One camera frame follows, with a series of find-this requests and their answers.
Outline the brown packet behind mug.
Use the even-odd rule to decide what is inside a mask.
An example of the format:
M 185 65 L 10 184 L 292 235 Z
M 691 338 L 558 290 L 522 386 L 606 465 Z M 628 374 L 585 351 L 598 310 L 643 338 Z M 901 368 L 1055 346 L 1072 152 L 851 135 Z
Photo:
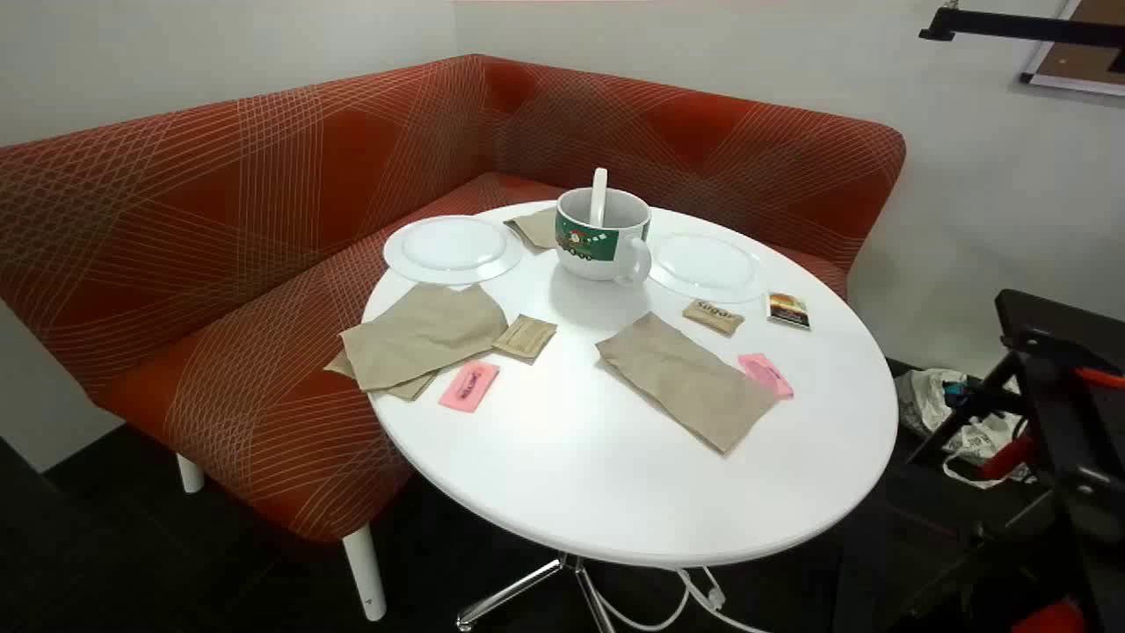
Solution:
M 553 208 L 534 211 L 534 215 L 510 218 L 510 229 L 512 229 L 534 255 L 556 247 L 556 211 L 553 211 Z

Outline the small brown packet near centre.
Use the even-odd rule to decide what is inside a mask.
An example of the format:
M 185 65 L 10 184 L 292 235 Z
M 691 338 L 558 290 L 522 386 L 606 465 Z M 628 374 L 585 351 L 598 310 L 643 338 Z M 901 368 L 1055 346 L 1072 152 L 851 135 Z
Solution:
M 534 317 L 517 317 L 494 349 L 510 358 L 534 364 L 553 342 L 556 329 Z

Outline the small brown packet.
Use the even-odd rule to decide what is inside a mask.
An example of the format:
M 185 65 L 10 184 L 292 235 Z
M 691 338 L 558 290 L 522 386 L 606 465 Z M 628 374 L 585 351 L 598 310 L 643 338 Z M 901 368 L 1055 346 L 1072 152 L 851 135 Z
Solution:
M 494 349 L 510 358 L 534 364 L 553 342 L 556 329 L 534 317 L 517 317 Z
M 719 306 L 701 302 L 701 299 L 687 302 L 687 306 L 683 310 L 683 317 L 691 319 L 691 325 L 699 325 L 699 329 L 711 329 L 711 330 L 717 330 L 717 335 L 725 335 L 725 338 L 730 338 L 730 335 L 740 329 L 740 319 L 744 319 L 740 312 L 719 310 Z

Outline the left pink sweetener packet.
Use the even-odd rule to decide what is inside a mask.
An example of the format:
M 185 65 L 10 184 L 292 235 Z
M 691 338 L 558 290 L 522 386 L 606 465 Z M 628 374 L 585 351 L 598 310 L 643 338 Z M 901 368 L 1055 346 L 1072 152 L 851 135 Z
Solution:
M 475 413 L 485 402 L 494 376 L 497 368 L 490 364 L 467 364 L 456 368 L 438 406 L 452 413 Z

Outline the pink sweetener packet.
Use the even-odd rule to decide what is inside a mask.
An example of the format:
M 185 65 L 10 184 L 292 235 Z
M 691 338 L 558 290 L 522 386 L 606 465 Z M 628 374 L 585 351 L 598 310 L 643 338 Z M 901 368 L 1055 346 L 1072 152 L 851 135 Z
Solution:
M 794 394 L 794 386 L 779 376 L 779 368 L 767 356 L 748 351 L 738 358 L 738 365 L 748 379 L 755 379 L 760 386 L 768 386 L 778 398 Z
M 438 406 L 452 413 L 475 413 L 485 402 L 494 376 L 497 368 L 490 364 L 467 364 L 456 368 Z

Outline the left clear plastic plate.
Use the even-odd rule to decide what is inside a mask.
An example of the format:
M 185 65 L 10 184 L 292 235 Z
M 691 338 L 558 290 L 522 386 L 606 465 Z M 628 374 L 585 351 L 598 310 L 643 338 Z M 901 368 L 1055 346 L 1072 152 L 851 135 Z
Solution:
M 430 285 L 489 281 L 520 264 L 512 235 L 475 215 L 437 215 L 397 229 L 383 244 L 390 271 Z

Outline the clear plastic plate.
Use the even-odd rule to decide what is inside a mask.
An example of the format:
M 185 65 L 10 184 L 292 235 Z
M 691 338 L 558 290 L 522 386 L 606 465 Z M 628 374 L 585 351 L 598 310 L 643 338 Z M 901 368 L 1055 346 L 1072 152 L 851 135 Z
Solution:
M 520 264 L 512 235 L 475 215 L 437 215 L 397 229 L 383 244 L 390 271 L 430 285 L 489 281 Z
M 755 279 L 755 261 L 733 241 L 676 233 L 652 244 L 650 279 L 706 299 L 740 297 Z

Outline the right large brown napkin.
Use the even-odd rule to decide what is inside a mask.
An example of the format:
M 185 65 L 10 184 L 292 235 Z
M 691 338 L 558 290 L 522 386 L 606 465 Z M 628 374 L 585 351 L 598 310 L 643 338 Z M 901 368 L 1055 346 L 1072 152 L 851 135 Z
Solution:
M 652 312 L 598 342 L 598 356 L 717 453 L 730 453 L 778 406 L 778 394 Z

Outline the large brown napkin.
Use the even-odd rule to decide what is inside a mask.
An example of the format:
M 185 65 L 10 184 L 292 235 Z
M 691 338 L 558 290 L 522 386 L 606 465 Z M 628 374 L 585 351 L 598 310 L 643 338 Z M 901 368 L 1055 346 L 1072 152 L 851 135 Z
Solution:
M 507 317 L 482 285 L 413 285 L 377 319 L 347 329 L 325 368 L 365 394 L 413 402 L 438 368 L 485 356 L 502 335 Z
M 598 342 L 598 356 L 717 453 L 730 453 L 778 406 L 778 394 L 652 312 Z

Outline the right clear plastic plate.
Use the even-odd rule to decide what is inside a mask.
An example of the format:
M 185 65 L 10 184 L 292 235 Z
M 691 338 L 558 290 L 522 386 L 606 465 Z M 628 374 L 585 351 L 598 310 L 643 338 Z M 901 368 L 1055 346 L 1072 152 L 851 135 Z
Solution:
M 676 233 L 652 244 L 650 279 L 706 299 L 740 297 L 755 279 L 755 261 L 733 241 Z

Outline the small brown packet right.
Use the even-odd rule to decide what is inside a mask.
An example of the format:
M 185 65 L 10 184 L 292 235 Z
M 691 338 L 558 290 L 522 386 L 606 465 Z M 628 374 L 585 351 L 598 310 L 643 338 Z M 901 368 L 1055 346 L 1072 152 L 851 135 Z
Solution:
M 687 306 L 683 310 L 683 317 L 691 319 L 691 325 L 699 325 L 699 329 L 711 329 L 711 330 L 717 330 L 717 335 L 725 335 L 725 338 L 730 338 L 730 335 L 740 329 L 740 319 L 744 319 L 740 312 L 719 310 L 719 306 L 701 302 L 701 299 L 687 302 Z

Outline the left large brown napkin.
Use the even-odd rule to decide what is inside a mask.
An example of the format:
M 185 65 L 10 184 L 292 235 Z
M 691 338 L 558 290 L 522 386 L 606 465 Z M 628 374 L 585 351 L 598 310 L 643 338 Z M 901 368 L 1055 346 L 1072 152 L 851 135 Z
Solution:
M 365 394 L 413 402 L 438 368 L 485 356 L 502 335 L 507 317 L 482 285 L 413 285 L 377 319 L 347 329 L 325 368 Z

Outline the right pink sweetener packet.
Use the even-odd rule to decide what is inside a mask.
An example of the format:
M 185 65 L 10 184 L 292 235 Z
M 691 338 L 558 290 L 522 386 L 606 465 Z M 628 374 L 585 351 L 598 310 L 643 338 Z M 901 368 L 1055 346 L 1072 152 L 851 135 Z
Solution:
M 748 379 L 755 379 L 760 386 L 768 386 L 778 398 L 794 394 L 794 386 L 779 376 L 779 368 L 767 356 L 748 351 L 738 358 L 738 365 Z

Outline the dark tea bag packet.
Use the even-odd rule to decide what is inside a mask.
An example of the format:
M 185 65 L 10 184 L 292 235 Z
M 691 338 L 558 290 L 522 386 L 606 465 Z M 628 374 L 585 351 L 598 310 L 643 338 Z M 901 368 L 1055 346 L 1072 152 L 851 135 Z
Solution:
M 794 297 L 786 297 L 786 293 L 774 293 L 774 297 L 767 299 L 767 317 L 768 317 L 774 325 L 786 325 L 786 329 L 800 329 L 800 330 L 812 329 L 806 302 L 794 299 Z

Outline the chrome table base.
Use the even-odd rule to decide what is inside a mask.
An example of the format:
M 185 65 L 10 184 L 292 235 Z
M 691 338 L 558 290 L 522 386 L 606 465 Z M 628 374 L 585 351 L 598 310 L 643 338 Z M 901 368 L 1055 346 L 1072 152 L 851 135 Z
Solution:
M 701 568 L 706 585 L 696 585 L 687 571 L 676 568 L 676 577 L 677 577 L 676 610 L 667 615 L 662 615 L 656 622 L 643 622 L 643 619 L 625 615 L 606 595 L 602 595 L 598 585 L 592 585 L 591 568 L 584 558 L 575 558 L 575 557 L 556 557 L 556 558 L 534 568 L 530 574 L 502 585 L 497 590 L 465 604 L 452 615 L 452 631 L 456 633 L 475 633 L 475 626 L 485 615 L 512 604 L 517 598 L 530 595 L 534 587 L 556 579 L 558 574 L 571 577 L 571 585 L 575 585 L 575 590 L 581 590 L 598 633 L 619 633 L 619 631 L 628 631 L 628 633 L 667 633 L 685 615 L 687 604 L 696 604 L 699 612 L 706 612 L 712 622 L 726 626 L 730 633 L 767 633 L 763 626 L 740 622 L 740 619 L 725 612 L 726 595 L 725 595 L 725 587 L 719 587 L 719 579 L 712 577 L 711 568 Z

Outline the red patterned corner sofa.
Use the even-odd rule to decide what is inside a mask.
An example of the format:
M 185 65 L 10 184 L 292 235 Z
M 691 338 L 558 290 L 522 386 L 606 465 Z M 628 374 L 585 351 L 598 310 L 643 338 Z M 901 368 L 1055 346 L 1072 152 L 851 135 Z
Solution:
M 841 285 L 904 157 L 887 125 L 446 58 L 3 148 L 0 299 L 183 473 L 335 546 L 406 481 L 329 365 L 394 229 L 610 176 Z

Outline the black robot stand equipment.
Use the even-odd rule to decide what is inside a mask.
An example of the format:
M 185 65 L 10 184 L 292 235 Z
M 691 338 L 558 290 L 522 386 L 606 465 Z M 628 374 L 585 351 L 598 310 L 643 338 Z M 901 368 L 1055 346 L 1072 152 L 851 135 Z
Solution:
M 1005 356 L 906 453 L 904 474 L 955 465 L 946 444 L 1007 413 L 972 469 L 962 546 L 894 604 L 889 633 L 1125 633 L 1125 325 L 1000 290 Z

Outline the wall board with black bar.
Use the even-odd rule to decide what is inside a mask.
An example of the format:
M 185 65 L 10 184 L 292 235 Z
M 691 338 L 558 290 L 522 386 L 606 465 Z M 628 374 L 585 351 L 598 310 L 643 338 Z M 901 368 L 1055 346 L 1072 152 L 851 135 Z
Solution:
M 1125 0 L 1060 0 L 1055 17 L 946 0 L 919 38 L 951 44 L 955 37 L 1028 38 L 1028 65 L 1015 75 L 1027 88 L 1125 99 Z

